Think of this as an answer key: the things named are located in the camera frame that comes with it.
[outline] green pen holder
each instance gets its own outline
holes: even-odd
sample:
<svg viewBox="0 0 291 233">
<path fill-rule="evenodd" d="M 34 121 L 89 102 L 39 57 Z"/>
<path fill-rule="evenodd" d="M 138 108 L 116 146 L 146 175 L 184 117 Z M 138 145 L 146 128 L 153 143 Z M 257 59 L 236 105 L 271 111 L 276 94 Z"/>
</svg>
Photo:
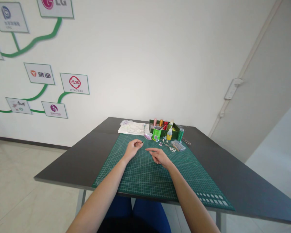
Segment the green pen holder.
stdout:
<svg viewBox="0 0 291 233">
<path fill-rule="evenodd" d="M 153 133 L 153 128 L 151 128 L 151 126 L 153 126 L 153 123 L 154 123 L 154 120 L 149 120 L 149 129 L 150 129 L 150 132 Z M 171 136 L 171 139 L 177 139 L 178 138 L 178 132 L 180 130 L 180 128 L 174 123 L 173 125 L 173 128 L 175 128 L 176 131 L 172 131 L 172 136 Z M 162 129 L 162 132 L 161 132 L 161 138 L 166 136 L 168 133 L 168 130 L 163 130 Z"/>
</svg>

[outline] green wall line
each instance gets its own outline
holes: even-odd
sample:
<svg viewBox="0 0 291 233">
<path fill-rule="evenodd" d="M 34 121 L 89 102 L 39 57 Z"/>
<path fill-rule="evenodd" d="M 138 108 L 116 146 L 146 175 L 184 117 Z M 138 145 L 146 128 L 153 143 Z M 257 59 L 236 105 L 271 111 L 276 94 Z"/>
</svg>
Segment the green wall line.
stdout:
<svg viewBox="0 0 291 233">
<path fill-rule="evenodd" d="M 29 98 L 29 99 L 23 99 L 23 100 L 27 100 L 27 101 L 33 101 L 36 100 L 37 98 L 39 98 L 46 90 L 46 88 L 48 87 L 48 84 L 44 84 L 42 90 L 39 92 L 39 94 L 37 94 L 35 97 Z"/>
<path fill-rule="evenodd" d="M 20 51 L 14 32 L 11 32 L 11 33 L 12 33 L 13 40 L 14 40 L 14 43 L 16 45 L 17 51 Z"/>
<path fill-rule="evenodd" d="M 9 58 L 13 58 L 13 57 L 17 57 L 25 52 L 27 52 L 28 50 L 30 50 L 36 43 L 38 43 L 39 41 L 42 41 L 42 40 L 47 40 L 47 39 L 52 39 L 53 37 L 56 36 L 58 30 L 59 30 L 59 27 L 61 25 L 61 22 L 62 22 L 62 18 L 57 18 L 57 22 L 55 24 L 55 27 L 54 27 L 54 30 L 52 31 L 51 34 L 48 34 L 48 35 L 45 35 L 45 36 L 39 36 L 39 37 L 36 37 L 34 38 L 29 45 L 27 45 L 25 48 L 15 52 L 15 53 L 12 53 L 12 54 L 7 54 L 7 53 L 1 53 L 1 55 L 3 57 L 9 57 Z"/>
<path fill-rule="evenodd" d="M 3 112 L 3 113 L 10 113 L 10 112 L 12 112 L 12 110 L 8 110 L 8 111 L 0 110 L 0 112 Z"/>
<path fill-rule="evenodd" d="M 38 113 L 45 113 L 45 111 L 39 111 L 39 110 L 34 110 L 34 109 L 31 109 L 32 112 L 38 112 Z"/>
<path fill-rule="evenodd" d="M 59 96 L 59 98 L 58 98 L 58 101 L 57 101 L 57 103 L 58 104 L 60 104 L 61 103 L 61 100 L 62 100 L 62 98 L 65 96 L 65 95 L 67 95 L 67 94 L 70 94 L 71 92 L 64 92 L 63 94 L 61 94 L 60 96 Z"/>
</svg>

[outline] cutting mat grid lines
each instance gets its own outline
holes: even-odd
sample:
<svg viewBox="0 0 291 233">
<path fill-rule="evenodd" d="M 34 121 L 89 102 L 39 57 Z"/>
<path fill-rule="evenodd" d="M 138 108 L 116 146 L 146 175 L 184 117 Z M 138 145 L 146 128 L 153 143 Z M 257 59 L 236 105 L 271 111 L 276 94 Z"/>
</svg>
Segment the cutting mat grid lines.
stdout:
<svg viewBox="0 0 291 233">
<path fill-rule="evenodd" d="M 136 138 L 144 140 L 143 136 L 119 135 L 93 187 L 100 184 L 123 157 L 127 144 Z M 182 152 L 171 152 L 168 147 L 159 146 L 152 140 L 146 140 L 128 163 L 119 185 L 119 192 L 178 201 L 168 171 L 162 165 L 156 164 L 150 153 L 145 151 L 145 148 L 151 147 L 163 149 L 205 206 L 235 210 L 187 146 Z"/>
</svg>

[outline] person's left hand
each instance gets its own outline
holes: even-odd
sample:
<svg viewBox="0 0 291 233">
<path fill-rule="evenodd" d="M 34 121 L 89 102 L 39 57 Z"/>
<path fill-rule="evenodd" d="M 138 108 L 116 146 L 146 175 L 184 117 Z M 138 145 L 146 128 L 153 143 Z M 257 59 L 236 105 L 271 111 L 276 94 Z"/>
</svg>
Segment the person's left hand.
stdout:
<svg viewBox="0 0 291 233">
<path fill-rule="evenodd" d="M 137 151 L 143 146 L 142 141 L 139 139 L 132 140 L 128 143 L 126 152 L 123 159 L 128 163 L 137 153 Z"/>
</svg>

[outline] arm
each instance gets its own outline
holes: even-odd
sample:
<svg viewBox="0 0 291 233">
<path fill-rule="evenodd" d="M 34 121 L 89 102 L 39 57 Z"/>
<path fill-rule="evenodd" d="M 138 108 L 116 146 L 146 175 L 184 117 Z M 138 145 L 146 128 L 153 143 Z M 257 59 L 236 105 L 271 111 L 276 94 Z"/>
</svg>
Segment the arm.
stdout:
<svg viewBox="0 0 291 233">
<path fill-rule="evenodd" d="M 183 178 L 177 167 L 170 161 L 162 149 L 146 149 L 154 162 L 162 164 L 169 171 L 185 219 L 192 233 L 220 233 L 208 211 L 197 195 Z"/>
<path fill-rule="evenodd" d="M 117 192 L 126 165 L 142 146 L 142 141 L 138 139 L 128 143 L 124 156 L 87 199 L 67 233 L 98 231 Z"/>
</svg>

